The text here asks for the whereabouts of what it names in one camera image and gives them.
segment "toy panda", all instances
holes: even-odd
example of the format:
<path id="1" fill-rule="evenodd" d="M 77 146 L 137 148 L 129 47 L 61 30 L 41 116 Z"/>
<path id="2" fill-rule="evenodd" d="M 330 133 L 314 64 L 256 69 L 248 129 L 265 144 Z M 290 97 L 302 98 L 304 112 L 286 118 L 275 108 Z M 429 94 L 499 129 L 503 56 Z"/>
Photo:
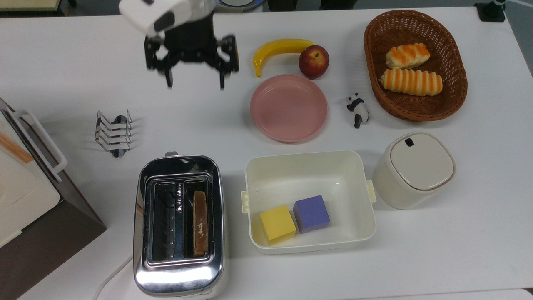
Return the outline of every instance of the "toy panda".
<path id="1" fill-rule="evenodd" d="M 368 111 L 366 110 L 365 102 L 363 101 L 363 99 L 355 99 L 355 97 L 357 97 L 357 93 L 355 94 L 355 96 L 353 96 L 353 98 L 346 98 L 346 100 L 348 101 L 348 105 L 346 105 L 346 107 L 349 111 L 355 113 L 356 116 L 354 118 L 353 126 L 355 128 L 359 128 L 359 126 L 361 126 L 361 123 L 366 123 L 368 121 L 369 115 Z"/>

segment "white canister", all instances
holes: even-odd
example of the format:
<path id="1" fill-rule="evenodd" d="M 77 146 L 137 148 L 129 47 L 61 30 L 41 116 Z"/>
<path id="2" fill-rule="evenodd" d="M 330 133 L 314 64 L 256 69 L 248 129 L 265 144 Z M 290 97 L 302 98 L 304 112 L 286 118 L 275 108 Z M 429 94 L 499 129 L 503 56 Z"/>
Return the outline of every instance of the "white canister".
<path id="1" fill-rule="evenodd" d="M 455 172 L 455 160 L 441 141 L 412 132 L 387 147 L 372 181 L 390 206 L 409 209 L 447 186 Z"/>

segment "bread roll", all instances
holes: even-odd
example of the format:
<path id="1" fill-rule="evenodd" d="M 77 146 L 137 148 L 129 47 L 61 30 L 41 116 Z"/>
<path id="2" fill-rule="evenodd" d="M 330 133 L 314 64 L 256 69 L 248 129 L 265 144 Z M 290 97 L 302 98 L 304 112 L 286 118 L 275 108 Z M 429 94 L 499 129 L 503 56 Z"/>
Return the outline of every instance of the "bread roll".
<path id="1" fill-rule="evenodd" d="M 193 256 L 202 257 L 207 252 L 209 237 L 207 232 L 207 199 L 204 192 L 195 191 L 192 209 Z"/>
<path id="2" fill-rule="evenodd" d="M 387 90 L 417 96 L 435 96 L 442 91 L 442 78 L 435 72 L 387 69 L 379 82 Z"/>
<path id="3" fill-rule="evenodd" d="M 412 69 L 425 63 L 430 53 L 423 43 L 393 47 L 385 55 L 385 63 L 392 68 Z"/>

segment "apple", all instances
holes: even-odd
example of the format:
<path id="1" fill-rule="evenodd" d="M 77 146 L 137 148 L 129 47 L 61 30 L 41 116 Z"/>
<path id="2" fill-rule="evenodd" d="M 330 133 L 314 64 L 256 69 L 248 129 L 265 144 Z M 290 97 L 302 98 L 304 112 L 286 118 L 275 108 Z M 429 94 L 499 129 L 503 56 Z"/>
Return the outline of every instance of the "apple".
<path id="1" fill-rule="evenodd" d="M 300 54 L 298 66 L 305 77 L 317 79 L 328 69 L 329 54 L 319 45 L 309 46 Z"/>

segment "yellow banana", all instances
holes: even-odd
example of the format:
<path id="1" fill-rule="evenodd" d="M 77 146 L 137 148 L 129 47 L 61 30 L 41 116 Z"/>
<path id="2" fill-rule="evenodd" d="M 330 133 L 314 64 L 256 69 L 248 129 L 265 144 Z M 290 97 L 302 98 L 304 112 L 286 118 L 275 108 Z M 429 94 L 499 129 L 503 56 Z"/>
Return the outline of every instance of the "yellow banana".
<path id="1" fill-rule="evenodd" d="M 283 38 L 262 45 L 254 54 L 255 75 L 261 77 L 261 66 L 267 58 L 281 53 L 302 53 L 311 45 L 314 45 L 312 41 L 299 38 Z"/>

